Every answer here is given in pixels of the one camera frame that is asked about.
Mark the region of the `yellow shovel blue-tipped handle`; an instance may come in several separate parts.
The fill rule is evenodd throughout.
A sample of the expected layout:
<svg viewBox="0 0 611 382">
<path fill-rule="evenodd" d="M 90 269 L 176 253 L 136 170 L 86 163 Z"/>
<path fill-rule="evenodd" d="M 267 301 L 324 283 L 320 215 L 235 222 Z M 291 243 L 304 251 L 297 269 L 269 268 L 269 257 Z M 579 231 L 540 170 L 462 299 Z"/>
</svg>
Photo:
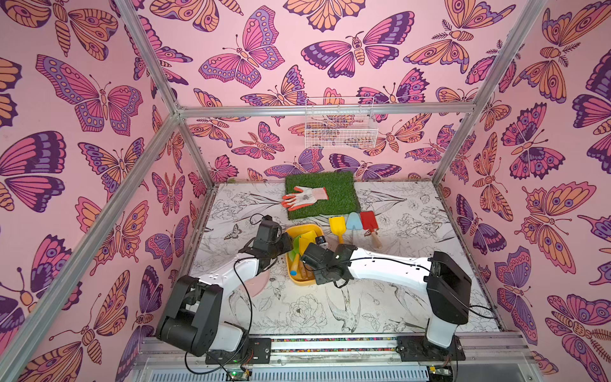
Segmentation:
<svg viewBox="0 0 611 382">
<path fill-rule="evenodd" d="M 329 218 L 329 228 L 335 236 L 337 236 L 338 243 L 343 244 L 343 235 L 346 233 L 347 228 L 345 224 L 345 218 L 343 216 L 333 216 Z"/>
</svg>

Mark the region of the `light blue trowel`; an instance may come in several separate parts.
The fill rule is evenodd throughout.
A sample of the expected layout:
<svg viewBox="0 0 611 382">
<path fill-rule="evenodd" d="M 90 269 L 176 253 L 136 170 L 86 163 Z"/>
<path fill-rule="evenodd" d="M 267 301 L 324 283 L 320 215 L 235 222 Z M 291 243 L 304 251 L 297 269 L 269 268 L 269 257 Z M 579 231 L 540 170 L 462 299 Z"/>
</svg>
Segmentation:
<svg viewBox="0 0 611 382">
<path fill-rule="evenodd" d="M 363 230 L 361 215 L 356 212 L 351 212 L 346 219 L 345 226 L 346 226 L 346 229 L 350 231 Z"/>
</svg>

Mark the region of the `red shovel wooden handle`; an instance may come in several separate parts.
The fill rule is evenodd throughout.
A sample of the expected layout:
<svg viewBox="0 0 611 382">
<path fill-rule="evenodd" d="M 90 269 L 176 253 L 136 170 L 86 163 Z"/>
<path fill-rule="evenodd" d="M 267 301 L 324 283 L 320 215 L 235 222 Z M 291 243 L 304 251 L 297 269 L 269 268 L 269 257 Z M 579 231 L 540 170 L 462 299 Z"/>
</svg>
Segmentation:
<svg viewBox="0 0 611 382">
<path fill-rule="evenodd" d="M 375 248 L 382 248 L 382 243 L 378 236 L 379 226 L 376 220 L 376 215 L 373 211 L 363 211 L 360 213 L 361 224 L 365 231 L 365 235 L 371 237 Z"/>
</svg>

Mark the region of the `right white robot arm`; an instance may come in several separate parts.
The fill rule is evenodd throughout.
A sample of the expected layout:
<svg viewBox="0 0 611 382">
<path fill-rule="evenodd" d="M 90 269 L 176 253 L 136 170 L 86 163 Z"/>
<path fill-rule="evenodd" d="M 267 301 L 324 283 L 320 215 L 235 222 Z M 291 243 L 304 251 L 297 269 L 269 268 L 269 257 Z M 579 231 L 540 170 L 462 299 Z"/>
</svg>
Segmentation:
<svg viewBox="0 0 611 382">
<path fill-rule="evenodd" d="M 316 283 L 343 288 L 354 279 L 393 283 L 426 297 L 430 317 L 425 334 L 397 337 L 396 353 L 402 361 L 464 361 L 458 326 L 469 321 L 472 279 L 446 253 L 408 258 L 340 244 L 335 251 L 310 244 L 302 256 Z"/>
</svg>

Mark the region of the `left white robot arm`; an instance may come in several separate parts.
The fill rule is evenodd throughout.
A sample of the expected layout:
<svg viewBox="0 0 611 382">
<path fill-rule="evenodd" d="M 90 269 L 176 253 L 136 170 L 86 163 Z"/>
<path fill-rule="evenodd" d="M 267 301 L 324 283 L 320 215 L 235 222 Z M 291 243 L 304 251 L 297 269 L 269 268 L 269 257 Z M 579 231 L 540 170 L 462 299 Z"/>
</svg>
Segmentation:
<svg viewBox="0 0 611 382">
<path fill-rule="evenodd" d="M 210 351 L 240 352 L 245 347 L 248 330 L 222 323 L 226 296 L 264 272 L 266 260 L 292 249 L 287 233 L 269 240 L 258 235 L 217 270 L 200 277 L 184 275 L 171 291 L 155 337 L 197 357 Z"/>
</svg>

